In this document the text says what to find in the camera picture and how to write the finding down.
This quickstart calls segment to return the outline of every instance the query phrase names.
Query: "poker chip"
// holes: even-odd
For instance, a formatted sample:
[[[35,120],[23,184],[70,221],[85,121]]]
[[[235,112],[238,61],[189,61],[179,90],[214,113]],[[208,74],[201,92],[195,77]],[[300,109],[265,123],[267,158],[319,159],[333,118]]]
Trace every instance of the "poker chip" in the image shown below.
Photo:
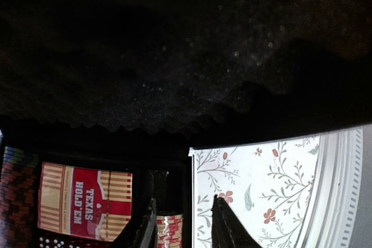
[[[5,148],[0,179],[0,239],[6,247],[31,247],[38,156]]]
[[[157,216],[158,248],[182,247],[183,216]]]

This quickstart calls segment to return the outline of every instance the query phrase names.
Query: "floral pattern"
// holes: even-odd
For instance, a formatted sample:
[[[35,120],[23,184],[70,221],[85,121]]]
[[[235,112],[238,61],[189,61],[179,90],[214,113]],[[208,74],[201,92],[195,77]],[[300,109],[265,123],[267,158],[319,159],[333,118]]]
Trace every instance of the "floral pattern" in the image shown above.
[[[234,199],[231,197],[233,194],[232,191],[227,191],[226,195],[224,193],[219,194],[219,197],[223,197],[227,204],[232,203]]]
[[[214,195],[226,200],[262,247],[295,247],[318,152],[319,136],[197,151],[196,247],[212,246]]]
[[[268,209],[267,212],[265,212],[263,214],[264,218],[265,218],[265,221],[263,221],[265,224],[268,224],[270,223],[270,221],[275,221],[276,217],[275,217],[275,213],[276,211],[275,210],[272,210],[272,209]]]

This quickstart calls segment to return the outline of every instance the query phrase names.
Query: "texas hold'em box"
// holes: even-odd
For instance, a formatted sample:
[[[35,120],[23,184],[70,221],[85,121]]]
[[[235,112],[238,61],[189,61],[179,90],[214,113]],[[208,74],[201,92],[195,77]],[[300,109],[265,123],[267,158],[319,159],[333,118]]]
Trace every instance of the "texas hold'em box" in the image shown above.
[[[43,163],[38,227],[113,241],[131,218],[132,174]]]

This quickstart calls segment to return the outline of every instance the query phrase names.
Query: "striped pattern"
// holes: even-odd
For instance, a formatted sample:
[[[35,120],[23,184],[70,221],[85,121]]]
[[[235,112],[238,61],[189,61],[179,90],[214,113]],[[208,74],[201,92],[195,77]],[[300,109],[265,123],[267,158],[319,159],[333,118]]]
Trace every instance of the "striped pattern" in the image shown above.
[[[132,175],[124,172],[101,172],[101,183],[109,200],[132,202]]]
[[[182,247],[183,216],[157,216],[158,248]]]
[[[113,215],[105,217],[99,236],[103,241],[114,241],[128,224],[131,216]]]
[[[38,227],[52,232],[62,233],[62,216],[60,215],[61,186],[63,166],[44,163]]]
[[[26,153],[18,148],[6,147],[3,162],[13,163],[24,167],[36,168],[39,163],[39,156]]]
[[[101,172],[105,196],[116,202],[132,202],[132,175],[124,172]],[[109,214],[105,217],[99,236],[103,241],[114,241],[128,224],[130,215]]]

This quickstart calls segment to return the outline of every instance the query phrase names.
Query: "stack of poker chips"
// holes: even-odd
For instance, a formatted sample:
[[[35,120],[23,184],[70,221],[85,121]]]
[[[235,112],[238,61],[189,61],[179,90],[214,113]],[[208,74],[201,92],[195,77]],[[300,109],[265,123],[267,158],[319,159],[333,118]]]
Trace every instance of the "stack of poker chips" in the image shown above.
[[[157,216],[158,248],[182,248],[182,215]]]
[[[109,248],[108,243],[94,242],[89,239],[75,238],[69,235],[39,230],[40,248]]]
[[[38,163],[37,155],[5,148],[0,179],[0,247],[32,247]]]

